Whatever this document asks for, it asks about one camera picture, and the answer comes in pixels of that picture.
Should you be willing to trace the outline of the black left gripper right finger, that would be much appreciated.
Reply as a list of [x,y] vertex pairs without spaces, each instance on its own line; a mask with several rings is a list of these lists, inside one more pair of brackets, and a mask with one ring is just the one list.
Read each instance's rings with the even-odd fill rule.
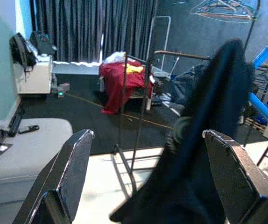
[[235,140],[203,131],[214,184],[230,224],[268,224],[268,177]]

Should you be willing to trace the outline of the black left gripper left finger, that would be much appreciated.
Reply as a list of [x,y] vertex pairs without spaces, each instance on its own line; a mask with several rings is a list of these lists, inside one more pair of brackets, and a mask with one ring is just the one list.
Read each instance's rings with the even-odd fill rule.
[[78,210],[94,132],[73,134],[37,176],[12,224],[71,224]]

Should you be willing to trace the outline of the blue plastic hanger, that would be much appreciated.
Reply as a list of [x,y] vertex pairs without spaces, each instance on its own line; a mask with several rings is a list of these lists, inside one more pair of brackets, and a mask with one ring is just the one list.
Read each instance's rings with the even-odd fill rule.
[[[268,46],[266,46],[260,54],[253,60],[254,68],[259,66],[268,58]],[[255,94],[249,93],[249,102],[268,120],[268,108],[256,97]]]

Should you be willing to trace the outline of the dark navy garment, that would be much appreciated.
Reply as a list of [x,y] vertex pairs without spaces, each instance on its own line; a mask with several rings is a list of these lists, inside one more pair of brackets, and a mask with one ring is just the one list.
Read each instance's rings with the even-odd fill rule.
[[224,224],[204,130],[230,137],[253,83],[243,42],[226,41],[197,81],[187,106],[167,137],[162,155],[143,186],[110,220],[121,224]]

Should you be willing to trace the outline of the grey cushioned seat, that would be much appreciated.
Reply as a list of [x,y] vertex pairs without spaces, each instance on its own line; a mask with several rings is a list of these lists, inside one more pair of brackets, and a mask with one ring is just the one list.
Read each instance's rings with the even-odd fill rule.
[[21,126],[39,130],[7,138],[11,147],[0,155],[0,203],[24,200],[37,176],[72,134],[69,121],[57,118],[23,119]]

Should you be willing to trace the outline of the black floor mat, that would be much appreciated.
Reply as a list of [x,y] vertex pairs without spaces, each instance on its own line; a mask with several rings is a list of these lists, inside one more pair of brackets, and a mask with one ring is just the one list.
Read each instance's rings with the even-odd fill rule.
[[[73,132],[88,128],[94,131],[95,139],[91,154],[108,154],[118,143],[122,134],[122,147],[132,149],[136,142],[136,131],[140,124],[141,99],[126,103],[123,125],[119,127],[119,115],[101,112],[106,104],[106,94],[99,92],[97,75],[57,74],[60,84],[69,83],[71,90],[62,98],[55,94],[22,96],[20,106],[25,119],[58,118],[70,122]],[[139,148],[161,147],[178,116],[164,105],[153,106],[144,113],[141,122]]]

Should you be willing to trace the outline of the black remote control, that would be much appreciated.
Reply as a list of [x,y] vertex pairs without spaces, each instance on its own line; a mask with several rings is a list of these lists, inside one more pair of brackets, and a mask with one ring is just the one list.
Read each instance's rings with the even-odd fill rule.
[[24,126],[19,128],[18,133],[24,134],[24,133],[30,133],[39,130],[40,127],[38,125],[32,125],[32,126]]

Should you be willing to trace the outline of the small grey device box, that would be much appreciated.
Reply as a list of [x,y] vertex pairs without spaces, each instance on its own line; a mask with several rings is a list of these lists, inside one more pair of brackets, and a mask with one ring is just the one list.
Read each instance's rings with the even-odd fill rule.
[[63,83],[59,84],[57,87],[57,97],[63,98],[67,92],[69,92],[71,89],[71,86],[69,83]]

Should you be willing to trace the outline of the white side cabinet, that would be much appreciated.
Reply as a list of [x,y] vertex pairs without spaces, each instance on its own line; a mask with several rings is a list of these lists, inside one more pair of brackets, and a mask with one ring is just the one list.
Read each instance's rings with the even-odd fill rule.
[[13,64],[18,94],[50,94],[53,60],[51,56],[38,58],[42,61],[28,67],[26,72],[19,63]]

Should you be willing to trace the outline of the red yellow-printed T-shirt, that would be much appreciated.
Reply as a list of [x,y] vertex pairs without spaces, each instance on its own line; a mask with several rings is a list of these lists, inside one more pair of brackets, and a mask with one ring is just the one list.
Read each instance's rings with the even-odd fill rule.
[[104,78],[107,102],[102,109],[103,114],[117,114],[134,93],[135,89],[144,90],[145,66],[136,61],[127,62],[127,71],[123,62],[102,63],[99,67],[99,75]]

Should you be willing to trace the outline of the clear plastic bag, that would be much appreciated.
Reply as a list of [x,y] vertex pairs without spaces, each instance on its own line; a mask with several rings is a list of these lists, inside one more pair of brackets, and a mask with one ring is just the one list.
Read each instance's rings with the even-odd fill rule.
[[126,52],[117,51],[108,56],[103,63],[122,63],[125,61]]

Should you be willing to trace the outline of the black hanging bag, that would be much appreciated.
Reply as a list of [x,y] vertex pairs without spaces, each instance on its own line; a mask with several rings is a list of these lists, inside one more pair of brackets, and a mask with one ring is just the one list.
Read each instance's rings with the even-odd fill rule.
[[28,47],[28,44],[21,33],[16,33],[10,38],[9,46],[13,61],[19,63],[23,67],[26,82],[28,73],[32,72],[36,65],[36,56]]

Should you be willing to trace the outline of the black metal clothes rack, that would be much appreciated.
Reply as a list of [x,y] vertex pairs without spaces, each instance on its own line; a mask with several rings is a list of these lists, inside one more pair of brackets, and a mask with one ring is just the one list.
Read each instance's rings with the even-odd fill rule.
[[[152,55],[149,56],[146,61],[144,61],[142,59],[131,56],[128,53],[125,53],[123,89],[122,89],[122,94],[121,94],[121,99],[120,99],[121,109],[120,109],[120,120],[119,120],[119,140],[118,140],[118,143],[113,147],[112,154],[113,154],[113,164],[115,166],[117,166],[117,163],[114,159],[115,155],[118,154],[120,156],[122,164],[124,165],[124,168],[126,170],[126,174],[128,175],[130,183],[131,183],[132,191],[129,194],[127,192],[126,185],[124,184],[123,180],[120,180],[120,185],[122,187],[122,190],[123,190],[126,198],[129,198],[130,196],[134,195],[137,192],[137,184],[136,184],[136,180],[135,180],[133,172],[134,171],[145,171],[145,170],[150,171],[150,170],[154,169],[153,167],[135,168],[134,162],[138,159],[136,157],[136,151],[138,150],[142,122],[144,121],[144,119],[143,119],[144,112],[145,112],[146,107],[147,107],[147,100],[148,100],[147,96],[148,96],[148,91],[149,91],[148,84],[149,84],[149,80],[150,80],[152,63],[153,63],[153,60],[155,58],[155,55],[164,55],[164,56],[169,55],[169,56],[176,56],[178,58],[182,57],[182,58],[191,58],[191,59],[197,59],[197,60],[207,60],[207,61],[210,60],[210,58],[208,56],[198,56],[198,55],[184,54],[184,53],[172,52],[172,51],[166,51],[166,50],[157,50],[157,51],[154,51],[152,53]],[[124,155],[125,149],[123,149],[121,147],[121,144],[122,144],[123,116],[124,116],[124,109],[125,109],[125,103],[123,102],[123,98],[124,98],[125,92],[126,92],[127,62],[128,62],[129,58],[137,60],[138,62],[144,64],[146,66],[146,71],[145,71],[145,77],[144,77],[144,92],[143,92],[143,96],[142,96],[141,113],[140,113],[140,117],[138,118],[139,125],[138,125],[137,130],[136,130],[136,139],[135,139],[135,143],[134,143],[134,148],[131,150],[133,153],[132,153],[132,157],[127,159]]]

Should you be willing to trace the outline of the dark pleated curtain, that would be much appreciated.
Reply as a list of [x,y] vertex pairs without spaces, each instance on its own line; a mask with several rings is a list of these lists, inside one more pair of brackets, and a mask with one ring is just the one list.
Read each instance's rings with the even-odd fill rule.
[[34,30],[61,62],[98,62],[116,51],[147,59],[158,0],[29,0]]

